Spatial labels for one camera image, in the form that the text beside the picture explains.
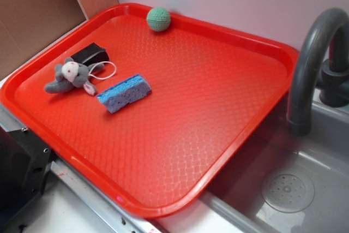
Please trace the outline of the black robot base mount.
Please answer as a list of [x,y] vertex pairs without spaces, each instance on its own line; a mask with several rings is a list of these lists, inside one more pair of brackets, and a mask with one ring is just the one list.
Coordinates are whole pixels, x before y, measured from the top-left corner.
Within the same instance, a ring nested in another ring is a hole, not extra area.
[[44,193],[51,147],[31,130],[1,129],[1,231]]

